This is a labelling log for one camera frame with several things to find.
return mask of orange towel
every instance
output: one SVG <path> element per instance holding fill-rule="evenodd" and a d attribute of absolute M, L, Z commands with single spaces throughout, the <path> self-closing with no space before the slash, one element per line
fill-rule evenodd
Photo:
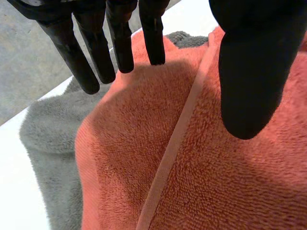
<path fill-rule="evenodd" d="M 239 140 L 221 120 L 223 34 L 188 49 L 165 39 L 154 67 L 134 36 L 135 70 L 118 73 L 76 138 L 83 230 L 307 229 L 307 54 L 267 127 Z"/>

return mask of gray floor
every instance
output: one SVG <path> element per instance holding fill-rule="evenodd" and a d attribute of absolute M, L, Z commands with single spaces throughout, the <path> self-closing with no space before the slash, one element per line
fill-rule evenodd
<path fill-rule="evenodd" d="M 180 0 L 171 0 L 168 8 Z M 130 28 L 141 27 L 138 9 Z M 89 59 L 78 28 L 75 34 Z M 112 47 L 107 23 L 104 31 Z M 23 17 L 7 1 L 0 5 L 0 125 L 62 83 L 72 74 L 49 37 L 35 21 Z"/>

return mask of terry cloth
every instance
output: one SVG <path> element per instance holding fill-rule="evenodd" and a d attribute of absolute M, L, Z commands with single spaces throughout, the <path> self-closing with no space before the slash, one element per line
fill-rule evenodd
<path fill-rule="evenodd" d="M 165 38 L 154 67 L 133 38 L 135 70 L 118 73 L 76 137 L 83 230 L 307 229 L 307 53 L 270 123 L 239 140 L 221 118 L 223 35 L 181 50 Z"/>
<path fill-rule="evenodd" d="M 207 37 L 185 32 L 168 37 L 178 48 L 208 41 Z M 114 51 L 110 55 L 117 71 Z M 33 103 L 22 125 L 20 138 L 31 160 L 52 230 L 81 229 L 83 198 L 74 140 L 81 122 L 109 87 L 101 84 L 97 94 L 87 95 L 73 78 L 63 95 Z"/>

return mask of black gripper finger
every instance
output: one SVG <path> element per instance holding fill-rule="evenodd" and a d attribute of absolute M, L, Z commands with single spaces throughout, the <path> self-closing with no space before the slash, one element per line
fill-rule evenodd
<path fill-rule="evenodd" d="M 152 65 L 162 65 L 165 63 L 161 17 L 168 4 L 169 0 L 140 1 L 140 19 L 144 31 L 147 54 Z"/>
<path fill-rule="evenodd" d="M 96 10 L 74 12 L 81 35 L 91 55 L 98 77 L 104 84 L 115 80 L 115 72 L 103 32 L 106 3 L 101 2 Z"/>
<path fill-rule="evenodd" d="M 73 33 L 71 16 L 52 22 L 38 21 L 51 38 L 81 88 L 88 94 L 99 91 L 99 83 Z"/>
<path fill-rule="evenodd" d="M 118 69 L 129 73 L 134 69 L 131 49 L 129 19 L 137 6 L 137 0 L 108 0 L 106 19 L 110 29 Z"/>

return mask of white table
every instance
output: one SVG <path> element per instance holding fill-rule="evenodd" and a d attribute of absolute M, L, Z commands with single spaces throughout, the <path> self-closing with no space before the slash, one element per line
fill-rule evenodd
<path fill-rule="evenodd" d="M 165 12 L 164 34 L 185 31 L 208 35 L 217 22 L 205 0 L 182 0 Z M 61 95 L 71 77 L 43 98 Z M 30 160 L 19 140 L 27 108 L 0 126 L 0 217 L 3 230 L 48 230 L 42 196 Z"/>

